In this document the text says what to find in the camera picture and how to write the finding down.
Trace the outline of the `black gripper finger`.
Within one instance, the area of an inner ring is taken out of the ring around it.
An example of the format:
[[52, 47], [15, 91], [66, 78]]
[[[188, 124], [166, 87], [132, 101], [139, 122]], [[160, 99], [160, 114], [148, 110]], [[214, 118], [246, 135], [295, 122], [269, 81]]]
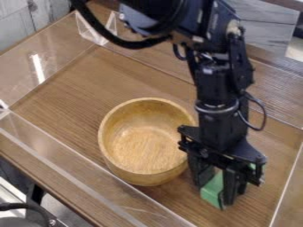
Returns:
[[195, 186], [203, 188], [208, 184], [214, 184], [215, 188], [222, 188], [223, 170], [218, 157], [211, 155], [206, 158], [198, 154], [190, 154], [187, 158]]
[[227, 209], [235, 199], [246, 193], [248, 184], [259, 186], [265, 182], [265, 165], [232, 164], [223, 170], [223, 190], [219, 192], [219, 208]]

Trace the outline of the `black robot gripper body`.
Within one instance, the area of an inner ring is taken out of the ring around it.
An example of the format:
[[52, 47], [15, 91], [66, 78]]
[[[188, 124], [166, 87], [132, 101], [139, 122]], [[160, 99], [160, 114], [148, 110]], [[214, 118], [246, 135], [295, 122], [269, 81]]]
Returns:
[[266, 155], [247, 141], [248, 130], [261, 128], [250, 124], [248, 108], [220, 110], [196, 108], [199, 125], [182, 125], [179, 148], [188, 155], [192, 172], [203, 172], [208, 167], [228, 169], [235, 166], [242, 172], [262, 172], [267, 164]]

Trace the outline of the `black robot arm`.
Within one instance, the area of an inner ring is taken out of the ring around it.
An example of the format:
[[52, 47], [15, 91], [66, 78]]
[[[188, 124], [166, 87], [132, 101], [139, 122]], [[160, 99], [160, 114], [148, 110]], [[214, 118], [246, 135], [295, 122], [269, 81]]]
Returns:
[[120, 20], [140, 41], [128, 41], [106, 28], [83, 0], [71, 0], [84, 20], [126, 49], [172, 44], [187, 63], [196, 88], [199, 125], [178, 128], [179, 149], [203, 200], [219, 209], [235, 204], [250, 184], [265, 182], [266, 155], [248, 144], [247, 133], [261, 131], [248, 121], [248, 104], [262, 105], [247, 88], [254, 67], [246, 53], [246, 29], [226, 0], [116, 0]]

